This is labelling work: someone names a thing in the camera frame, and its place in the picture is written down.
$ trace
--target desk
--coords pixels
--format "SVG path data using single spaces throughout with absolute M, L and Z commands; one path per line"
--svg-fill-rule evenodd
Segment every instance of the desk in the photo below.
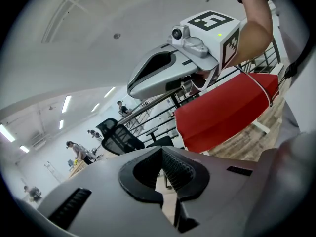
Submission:
M 158 130 L 158 127 L 154 127 L 153 129 L 149 130 L 146 133 L 146 136 L 150 135 L 153 139 L 153 141 L 156 141 L 156 137 L 154 136 L 154 132 L 156 132 Z
M 77 174 L 80 170 L 84 169 L 85 167 L 87 167 L 87 164 L 83 160 L 78 162 L 78 164 L 70 172 L 69 178 Z

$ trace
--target red tablecloth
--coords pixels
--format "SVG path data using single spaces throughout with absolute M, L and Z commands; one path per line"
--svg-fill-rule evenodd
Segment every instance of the red tablecloth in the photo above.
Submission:
M 250 74 L 271 95 L 278 77 Z M 250 125 L 269 106 L 263 90 L 239 74 L 175 111 L 176 126 L 189 151 L 200 153 L 223 143 Z

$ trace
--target linear light fixture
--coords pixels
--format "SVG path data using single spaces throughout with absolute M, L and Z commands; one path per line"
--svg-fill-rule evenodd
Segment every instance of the linear light fixture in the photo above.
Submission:
M 100 103 L 99 103 L 99 104 L 97 104 L 95 107 L 93 107 L 93 109 L 92 109 L 92 111 L 91 111 L 91 112 L 93 112 L 95 109 L 97 109 L 99 105 L 100 105 Z
M 59 122 L 59 130 L 60 130 L 61 128 L 63 128 L 63 126 L 64 126 L 64 120 L 61 120 L 61 121 Z
M 69 101 L 71 99 L 71 96 L 67 96 L 64 102 L 64 106 L 63 106 L 63 110 L 61 111 L 61 113 L 65 113 L 69 104 Z
M 115 89 L 115 87 L 113 87 L 112 89 L 110 89 L 110 91 L 109 91 L 104 97 L 107 97 L 114 89 Z
M 28 150 L 26 147 L 24 147 L 23 145 L 20 147 L 20 149 L 22 149 L 24 152 L 28 153 L 30 150 Z
M 8 130 L 4 127 L 3 124 L 0 124 L 0 133 L 2 133 L 3 136 L 7 138 L 9 142 L 15 141 L 15 138 L 8 132 Z

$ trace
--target metal railing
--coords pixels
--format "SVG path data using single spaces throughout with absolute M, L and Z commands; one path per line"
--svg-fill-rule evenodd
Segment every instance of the metal railing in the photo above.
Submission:
M 239 66 L 242 67 L 242 69 L 247 73 L 251 73 L 251 72 L 253 72 L 253 73 L 270 73 L 271 70 L 275 67 L 275 65 L 278 62 L 280 62 L 280 55 L 279 55 L 279 51 L 277 48 L 277 44 L 276 44 L 275 40 L 273 39 L 272 47 L 268 47 L 267 50 L 263 54 L 255 57 L 253 59 L 250 59 L 250 60 L 244 62 L 243 64 L 240 64 Z M 238 71 L 238 69 L 231 71 L 230 73 L 219 78 L 215 82 L 219 82 L 220 80 L 223 80 L 224 78 L 228 77 L 229 75 L 233 74 L 236 71 Z M 180 92 L 181 90 L 182 90 L 181 88 L 178 88 L 178 89 L 172 90 L 170 92 L 167 92 L 166 94 L 164 94 L 160 97 L 154 97 L 151 99 L 143 100 L 141 104 L 139 104 L 136 108 L 134 108 L 131 111 L 131 114 L 122 118 L 118 122 L 118 124 L 126 124 L 127 122 L 131 121 L 132 119 L 137 119 L 137 117 L 140 117 L 143 113 L 147 113 L 148 115 L 146 115 L 146 117 L 147 117 L 146 120 L 144 120 L 145 117 L 143 117 L 136 127 L 132 126 L 129 129 L 133 134 L 135 134 L 135 131 L 138 128 L 143 127 L 144 124 L 152 121 L 153 119 L 156 119 L 157 117 L 161 116 L 162 114 L 164 114 L 166 112 L 169 112 L 172 109 L 176 109 L 176 108 L 181 107 L 182 105 L 188 103 L 192 98 L 199 96 L 199 92 L 197 92 L 189 97 L 186 97 L 186 98 L 180 100 L 177 96 L 177 93 Z M 173 105 L 171 107 L 165 109 L 164 111 L 154 115 L 153 117 L 150 117 L 150 113 L 148 112 L 148 110 L 152 110 L 155 105 L 161 103 L 162 101 L 164 101 L 168 98 L 170 99 L 170 101 L 173 102 Z M 174 116 L 169 116 L 169 119 L 163 121 L 162 123 L 160 123 L 156 127 L 160 127 L 162 125 L 168 124 L 169 122 L 173 121 L 174 119 L 175 119 Z M 146 134 L 151 129 L 152 128 L 150 128 L 146 131 L 140 132 L 138 135 L 136 135 L 136 137 L 140 137 L 140 136 Z M 167 134 L 168 132 L 175 130 L 175 129 L 176 129 L 176 127 L 166 129 L 166 131 L 161 132 L 160 134 L 157 134 L 155 136 L 156 137 L 162 136 L 162 135 Z M 150 140 L 152 140 L 152 138 L 149 138 L 143 142 L 146 143 Z

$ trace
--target wooden floor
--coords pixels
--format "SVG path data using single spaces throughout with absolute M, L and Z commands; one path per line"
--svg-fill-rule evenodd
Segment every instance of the wooden floor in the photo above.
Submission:
M 281 85 L 280 95 L 273 101 L 273 106 L 266 109 L 258 118 L 261 124 L 270 129 L 268 134 L 251 124 L 231 139 L 208 151 L 209 154 L 222 158 L 258 161 L 262 151 L 274 147 L 282 122 L 283 96 L 289 86 L 288 79 Z

